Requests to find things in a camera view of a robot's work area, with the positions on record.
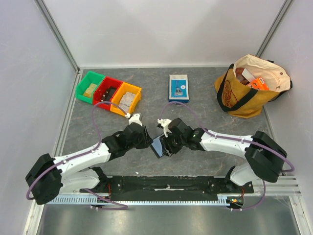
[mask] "orange box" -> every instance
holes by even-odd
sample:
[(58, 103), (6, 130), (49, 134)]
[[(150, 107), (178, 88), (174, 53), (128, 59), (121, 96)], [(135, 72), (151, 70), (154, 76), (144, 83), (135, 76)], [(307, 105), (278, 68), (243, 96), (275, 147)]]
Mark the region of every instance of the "orange box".
[[(140, 87), (136, 87), (134, 85), (123, 82), (122, 85), (119, 87), (119, 89), (116, 91), (111, 102), (115, 104), (119, 104), (123, 95), (125, 95), (126, 92), (135, 94), (135, 98), (133, 99), (132, 104), (130, 105), (129, 111), (128, 111), (130, 114), (132, 114), (135, 110), (136, 104), (141, 100), (141, 88)], [(113, 113), (125, 116), (125, 114), (119, 108), (116, 108), (114, 105), (111, 105), (110, 111)]]
[(264, 90), (264, 91), (269, 90), (268, 86), (266, 85), (262, 77), (256, 78), (255, 80), (250, 82), (247, 86), (256, 90)]

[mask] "metal corner post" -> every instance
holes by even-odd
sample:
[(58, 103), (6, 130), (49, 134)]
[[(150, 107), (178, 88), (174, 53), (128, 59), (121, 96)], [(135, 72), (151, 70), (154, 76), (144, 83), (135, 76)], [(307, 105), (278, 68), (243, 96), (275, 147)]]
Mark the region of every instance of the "metal corner post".
[(285, 2), (283, 3), (276, 18), (274, 19), (274, 22), (270, 26), (268, 33), (266, 34), (262, 44), (260, 45), (258, 51), (256, 52), (257, 57), (261, 57), (263, 55), (263, 52), (267, 48), (269, 42), (271, 41), (274, 33), (276, 32), (279, 24), (281, 23), (282, 19), (284, 18), (286, 12), (288, 11), (292, 3), (293, 3), (293, 0), (285, 0)]
[(67, 56), (70, 64), (74, 68), (75, 71), (79, 71), (80, 68), (78, 67), (72, 53), (70, 52), (62, 34), (60, 33), (51, 13), (49, 12), (47, 5), (45, 4), (44, 0), (34, 0), (37, 4), (39, 10), (41, 11), (43, 17), (45, 18), (47, 24), (49, 25), (53, 35), (55, 36), (56, 40), (58, 41), (60, 47), (64, 51), (65, 55)]

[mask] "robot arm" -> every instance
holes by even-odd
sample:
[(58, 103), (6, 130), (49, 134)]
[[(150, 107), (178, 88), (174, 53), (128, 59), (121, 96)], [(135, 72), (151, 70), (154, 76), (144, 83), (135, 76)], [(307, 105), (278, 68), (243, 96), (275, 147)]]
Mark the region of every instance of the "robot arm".
[[(157, 140), (154, 139), (152, 144), (152, 149), (158, 157), (162, 155), (171, 156), (186, 146), (191, 150), (220, 151), (247, 159), (247, 163), (234, 166), (229, 170), (225, 183), (230, 189), (232, 187), (238, 188), (238, 186), (259, 178), (275, 183), (282, 171), (284, 164), (282, 159), (245, 141), (261, 143), (287, 157), (287, 153), (276, 142), (260, 131), (253, 136), (233, 136), (212, 131), (209, 131), (212, 133), (209, 135), (202, 128), (193, 130), (180, 118), (173, 121), (159, 119), (158, 123), (164, 131), (164, 135)], [(161, 154), (158, 154), (154, 148), (157, 144), (156, 141), (159, 141), (159, 146), (162, 146)]]
[(49, 167), (57, 166), (42, 177), (32, 189), (37, 204), (45, 204), (59, 193), (96, 187), (100, 182), (107, 180), (104, 173), (98, 167), (86, 171), (81, 170), (122, 157), (132, 148), (149, 147), (152, 139), (139, 118), (140, 114), (133, 115), (129, 119), (129, 125), (123, 131), (103, 138), (97, 149), (95, 149), (97, 146), (95, 144), (79, 152), (60, 157), (51, 158), (49, 154), (42, 155), (26, 176), (29, 186)]

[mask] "bag logo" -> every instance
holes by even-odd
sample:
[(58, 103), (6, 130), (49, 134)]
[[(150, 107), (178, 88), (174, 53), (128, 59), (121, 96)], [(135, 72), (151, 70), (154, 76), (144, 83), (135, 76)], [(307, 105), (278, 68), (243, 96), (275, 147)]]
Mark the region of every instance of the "bag logo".
[(234, 95), (231, 89), (231, 85), (228, 80), (225, 81), (225, 84), (224, 84), (223, 98), (224, 98), (224, 105), (226, 105), (228, 108), (233, 107), (238, 102), (236, 96)]

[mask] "yellow tote bag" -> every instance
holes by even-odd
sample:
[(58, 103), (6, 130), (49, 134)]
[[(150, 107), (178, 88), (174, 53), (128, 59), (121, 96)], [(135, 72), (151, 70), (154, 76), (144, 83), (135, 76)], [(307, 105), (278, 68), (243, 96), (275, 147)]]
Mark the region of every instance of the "yellow tote bag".
[[(262, 77), (269, 91), (256, 90), (241, 84), (236, 78), (236, 68), (247, 69), (255, 78)], [(246, 55), (231, 64), (228, 71), (215, 81), (214, 86), (217, 101), (224, 112), (250, 118), (259, 115), (264, 104), (291, 89), (292, 82), (280, 66), (253, 55)]]

